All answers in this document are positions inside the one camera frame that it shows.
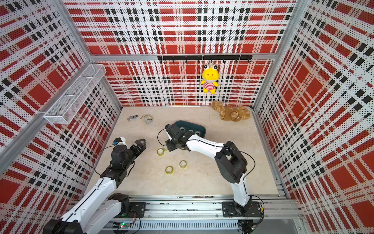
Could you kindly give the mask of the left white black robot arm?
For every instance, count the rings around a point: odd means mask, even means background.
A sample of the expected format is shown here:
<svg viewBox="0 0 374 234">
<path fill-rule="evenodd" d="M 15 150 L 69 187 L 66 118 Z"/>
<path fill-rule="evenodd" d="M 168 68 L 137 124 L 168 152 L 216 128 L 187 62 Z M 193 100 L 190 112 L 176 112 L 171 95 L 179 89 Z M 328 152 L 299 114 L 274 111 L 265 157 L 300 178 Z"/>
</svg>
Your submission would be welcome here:
<svg viewBox="0 0 374 234">
<path fill-rule="evenodd" d="M 146 140 L 138 139 L 128 147 L 123 137 L 113 142 L 111 162 L 100 174 L 95 186 L 71 210 L 59 219 L 52 219 L 43 228 L 44 234 L 97 234 L 114 217 L 124 215 L 138 218 L 128 195 L 115 193 L 146 150 Z"/>
</svg>

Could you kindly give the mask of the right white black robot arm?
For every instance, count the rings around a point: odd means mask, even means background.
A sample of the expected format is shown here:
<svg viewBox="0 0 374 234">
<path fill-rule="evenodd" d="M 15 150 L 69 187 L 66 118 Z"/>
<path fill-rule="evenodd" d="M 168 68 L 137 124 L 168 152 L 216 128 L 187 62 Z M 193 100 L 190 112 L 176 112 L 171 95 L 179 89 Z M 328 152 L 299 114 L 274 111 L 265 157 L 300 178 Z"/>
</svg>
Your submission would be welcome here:
<svg viewBox="0 0 374 234">
<path fill-rule="evenodd" d="M 231 184 L 235 208 L 242 213 L 248 211 L 252 198 L 245 186 L 245 177 L 249 174 L 245 152 L 239 150 L 231 141 L 213 142 L 199 136 L 192 129 L 178 126 L 176 123 L 166 125 L 165 132 L 168 136 L 165 144 L 169 151 L 176 149 L 194 151 L 214 159 L 221 176 Z"/>
</svg>

